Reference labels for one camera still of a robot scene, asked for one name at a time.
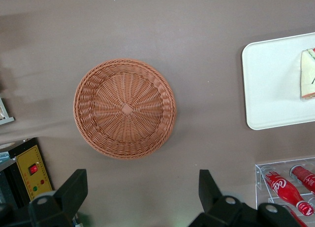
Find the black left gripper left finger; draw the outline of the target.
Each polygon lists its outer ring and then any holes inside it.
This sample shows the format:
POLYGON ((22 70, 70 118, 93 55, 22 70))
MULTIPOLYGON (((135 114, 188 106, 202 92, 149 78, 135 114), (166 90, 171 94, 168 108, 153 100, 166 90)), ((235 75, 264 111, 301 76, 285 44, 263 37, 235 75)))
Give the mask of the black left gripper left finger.
POLYGON ((71 227, 88 195, 87 171, 78 169, 53 195, 37 196, 28 207, 33 227, 71 227))

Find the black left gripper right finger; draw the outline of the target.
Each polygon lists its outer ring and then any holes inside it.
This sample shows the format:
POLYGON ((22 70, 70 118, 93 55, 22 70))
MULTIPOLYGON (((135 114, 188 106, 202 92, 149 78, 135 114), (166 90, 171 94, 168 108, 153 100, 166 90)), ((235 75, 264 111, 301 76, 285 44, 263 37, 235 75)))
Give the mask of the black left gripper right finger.
POLYGON ((199 199, 203 207, 195 227, 256 227, 256 210, 230 195, 223 195, 208 170, 199 171, 199 199))

